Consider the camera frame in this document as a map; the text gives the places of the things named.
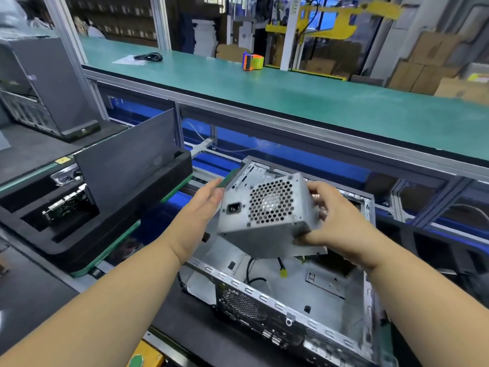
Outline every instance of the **white paper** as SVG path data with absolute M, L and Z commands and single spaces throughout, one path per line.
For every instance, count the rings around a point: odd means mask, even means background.
M 145 65 L 146 61 L 137 61 L 134 59 L 134 55 L 127 55 L 125 58 L 121 58 L 118 61 L 113 61 L 114 64 L 131 64 L 131 65 Z

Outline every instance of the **hexagonal ventilation grille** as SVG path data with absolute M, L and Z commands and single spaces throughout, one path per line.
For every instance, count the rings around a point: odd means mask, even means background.
M 266 224 L 283 221 L 294 211 L 292 183 L 282 179 L 260 184 L 249 194 L 250 222 Z

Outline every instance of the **green tabletop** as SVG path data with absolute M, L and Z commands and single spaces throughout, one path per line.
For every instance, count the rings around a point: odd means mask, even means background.
M 155 48 L 85 37 L 89 65 L 157 84 L 489 160 L 489 107 L 176 51 L 163 62 L 114 64 Z

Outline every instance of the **gray computer tower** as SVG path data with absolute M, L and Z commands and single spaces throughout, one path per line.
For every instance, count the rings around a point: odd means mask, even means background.
M 65 141 L 100 129 L 56 36 L 0 29 L 0 99 L 16 121 Z

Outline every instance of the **mesh grille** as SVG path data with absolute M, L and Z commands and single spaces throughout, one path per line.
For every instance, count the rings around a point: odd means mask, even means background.
M 143 176 L 145 178 L 150 177 L 156 171 L 161 169 L 162 166 L 163 166 L 163 156 L 158 155 L 144 168 Z
M 263 322 L 266 320 L 266 314 L 261 312 L 256 304 L 244 294 L 233 289 L 227 289 L 223 292 L 221 298 L 225 304 L 233 308 L 239 315 L 248 317 L 254 321 Z
M 294 210 L 292 198 L 292 183 L 285 180 L 275 180 L 258 185 L 249 194 L 250 207 L 248 218 L 256 224 L 283 221 Z

